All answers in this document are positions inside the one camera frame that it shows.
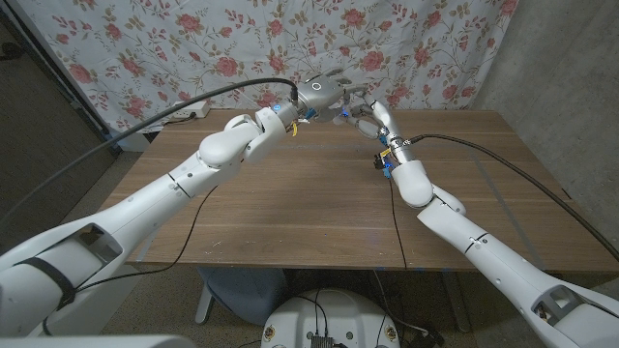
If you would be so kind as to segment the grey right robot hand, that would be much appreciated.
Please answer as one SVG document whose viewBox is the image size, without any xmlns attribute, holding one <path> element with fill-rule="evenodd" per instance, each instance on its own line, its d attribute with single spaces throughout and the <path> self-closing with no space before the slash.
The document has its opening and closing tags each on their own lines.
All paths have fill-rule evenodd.
<svg viewBox="0 0 619 348">
<path fill-rule="evenodd" d="M 409 144 L 403 138 L 396 118 L 380 101 L 364 94 L 364 102 L 341 114 L 346 124 L 353 126 L 361 135 L 380 140 L 398 163 L 415 159 Z"/>
</svg>

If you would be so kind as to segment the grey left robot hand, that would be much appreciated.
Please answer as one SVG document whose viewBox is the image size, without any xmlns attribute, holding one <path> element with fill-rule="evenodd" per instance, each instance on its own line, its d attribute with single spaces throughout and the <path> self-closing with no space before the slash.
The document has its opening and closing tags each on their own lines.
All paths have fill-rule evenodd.
<svg viewBox="0 0 619 348">
<path fill-rule="evenodd" d="M 366 83 L 353 83 L 343 68 L 333 68 L 306 77 L 297 85 L 299 117 L 317 123 L 332 122 L 350 114 L 351 96 L 364 94 Z"/>
</svg>

